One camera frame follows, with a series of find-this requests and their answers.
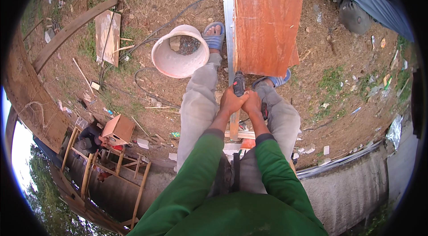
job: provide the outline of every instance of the person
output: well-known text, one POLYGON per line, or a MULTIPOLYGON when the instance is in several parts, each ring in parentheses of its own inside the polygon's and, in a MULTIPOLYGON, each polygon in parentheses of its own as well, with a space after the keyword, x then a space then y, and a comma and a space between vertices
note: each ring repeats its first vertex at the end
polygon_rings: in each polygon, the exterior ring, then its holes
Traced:
POLYGON ((96 153, 108 144, 108 138, 101 137, 101 128, 97 126, 98 121, 90 123, 78 136, 78 146, 89 153, 96 153))
POLYGON ((224 25, 212 23, 202 36, 210 56, 193 73, 183 96, 179 171, 128 235, 327 235, 288 163, 300 116, 275 91, 284 79, 261 78, 255 91, 241 97, 230 86, 217 112, 214 92, 224 25), (240 160, 239 190, 207 198, 219 171, 227 123, 239 109, 248 113, 256 146, 240 160))
POLYGON ((362 35, 372 20, 414 42, 412 28, 401 0, 333 0, 339 17, 349 31, 362 35))

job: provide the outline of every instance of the power drill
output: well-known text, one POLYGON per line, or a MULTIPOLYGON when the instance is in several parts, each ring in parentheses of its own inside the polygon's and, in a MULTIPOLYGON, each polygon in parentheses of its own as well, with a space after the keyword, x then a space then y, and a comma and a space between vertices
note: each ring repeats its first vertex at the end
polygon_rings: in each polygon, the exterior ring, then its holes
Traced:
POLYGON ((233 79, 233 93, 236 96, 242 96, 245 92, 245 77, 241 71, 236 71, 235 78, 233 79))

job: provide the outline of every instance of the plastic bucket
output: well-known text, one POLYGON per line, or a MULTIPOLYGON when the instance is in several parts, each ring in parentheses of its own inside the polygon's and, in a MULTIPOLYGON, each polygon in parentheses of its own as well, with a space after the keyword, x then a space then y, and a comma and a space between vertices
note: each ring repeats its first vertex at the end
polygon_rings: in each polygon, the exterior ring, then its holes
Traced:
POLYGON ((191 25, 175 27, 169 34, 164 35, 154 44, 152 62, 159 72, 173 78, 192 76, 196 69, 204 66, 209 59, 210 51, 198 29, 191 25), (201 42, 199 48, 190 55, 177 54, 169 46, 169 39, 178 35, 189 35, 201 42))

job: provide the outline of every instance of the tree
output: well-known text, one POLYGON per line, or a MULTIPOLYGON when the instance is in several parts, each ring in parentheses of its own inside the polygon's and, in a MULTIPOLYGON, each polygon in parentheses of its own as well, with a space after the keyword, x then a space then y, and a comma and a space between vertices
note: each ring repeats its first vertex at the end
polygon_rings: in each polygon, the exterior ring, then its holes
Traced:
POLYGON ((30 184, 26 192, 27 201, 38 221, 50 235, 116 235, 74 214, 60 199, 51 173, 48 158, 31 144, 29 161, 30 184))

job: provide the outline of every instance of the green shirt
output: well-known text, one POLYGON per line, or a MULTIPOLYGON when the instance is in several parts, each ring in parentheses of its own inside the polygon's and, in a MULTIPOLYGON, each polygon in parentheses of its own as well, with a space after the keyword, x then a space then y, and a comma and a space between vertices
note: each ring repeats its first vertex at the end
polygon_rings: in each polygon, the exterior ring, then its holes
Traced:
POLYGON ((223 147, 218 136, 203 135, 128 235, 327 235, 275 140, 255 150, 268 194, 239 191, 206 199, 223 147))

